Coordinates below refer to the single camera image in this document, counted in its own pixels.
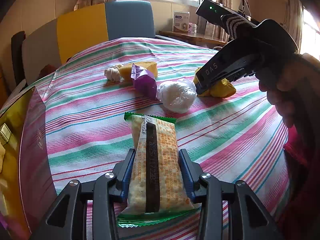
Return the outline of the person's right hand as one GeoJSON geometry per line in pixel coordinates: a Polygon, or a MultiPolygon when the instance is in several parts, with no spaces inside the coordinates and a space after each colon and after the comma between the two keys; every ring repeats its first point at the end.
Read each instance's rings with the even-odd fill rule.
{"type": "Polygon", "coordinates": [[[319,60],[308,53],[286,63],[275,81],[270,67],[256,73],[259,89],[267,93],[267,100],[276,107],[283,123],[290,128],[296,124],[298,107],[307,110],[307,120],[319,123],[319,60]]]}

